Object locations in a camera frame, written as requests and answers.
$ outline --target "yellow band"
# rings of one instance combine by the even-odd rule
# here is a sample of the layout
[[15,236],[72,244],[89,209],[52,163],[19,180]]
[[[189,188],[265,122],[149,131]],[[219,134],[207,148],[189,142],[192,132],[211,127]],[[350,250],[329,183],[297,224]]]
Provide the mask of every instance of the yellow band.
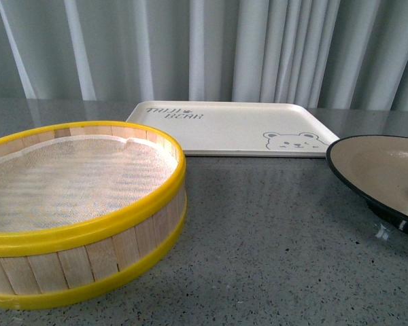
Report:
[[0,232],[0,257],[39,255],[62,251],[87,245],[109,236],[113,236],[114,234],[137,225],[144,219],[155,214],[155,212],[164,207],[164,205],[166,205],[183,186],[184,175],[186,172],[186,159],[180,144],[163,131],[148,126],[111,121],[73,122],[11,134],[10,136],[0,138],[0,144],[41,132],[84,126],[122,126],[143,129],[159,134],[170,141],[180,154],[177,168],[154,192],[133,204],[110,214],[72,225],[64,225],[58,228],[26,232]]
[[182,217],[174,231],[172,231],[160,246],[140,259],[137,263],[102,280],[73,289],[35,295],[0,294],[0,307],[6,309],[35,310],[67,306],[69,304],[89,300],[132,281],[161,260],[175,244],[184,225],[186,201],[185,199]]

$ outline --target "mesh screen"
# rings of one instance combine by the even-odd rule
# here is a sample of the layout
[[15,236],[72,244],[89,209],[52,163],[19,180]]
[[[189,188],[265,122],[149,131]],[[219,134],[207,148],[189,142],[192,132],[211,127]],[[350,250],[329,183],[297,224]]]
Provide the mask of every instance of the mesh screen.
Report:
[[132,204],[172,175],[177,161],[152,142],[74,136],[0,158],[0,232],[53,228]]

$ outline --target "serving tray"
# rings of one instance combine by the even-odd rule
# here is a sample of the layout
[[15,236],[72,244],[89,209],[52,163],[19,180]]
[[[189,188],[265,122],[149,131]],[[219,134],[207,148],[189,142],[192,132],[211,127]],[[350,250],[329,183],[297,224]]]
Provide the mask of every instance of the serving tray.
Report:
[[148,101],[127,121],[171,134],[189,156],[324,157],[338,139],[291,104]]

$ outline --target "gray countertop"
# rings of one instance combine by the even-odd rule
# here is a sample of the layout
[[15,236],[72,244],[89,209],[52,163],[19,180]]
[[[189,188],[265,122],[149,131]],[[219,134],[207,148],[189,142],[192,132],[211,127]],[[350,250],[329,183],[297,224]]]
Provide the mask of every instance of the gray countertop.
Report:
[[[0,137],[134,106],[0,99]],[[408,137],[408,113],[310,112],[340,137]],[[189,157],[186,191],[184,231],[148,272],[72,306],[0,308],[0,325],[408,325],[408,235],[325,159]]]

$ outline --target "bear illustration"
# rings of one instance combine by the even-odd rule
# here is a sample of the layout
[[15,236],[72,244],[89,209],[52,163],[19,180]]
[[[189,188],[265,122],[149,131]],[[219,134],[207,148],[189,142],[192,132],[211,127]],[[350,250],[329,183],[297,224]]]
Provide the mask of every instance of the bear illustration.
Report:
[[300,134],[278,134],[277,132],[265,132],[263,134],[267,138],[267,149],[314,149],[328,146],[319,140],[319,136],[310,132],[301,132]]

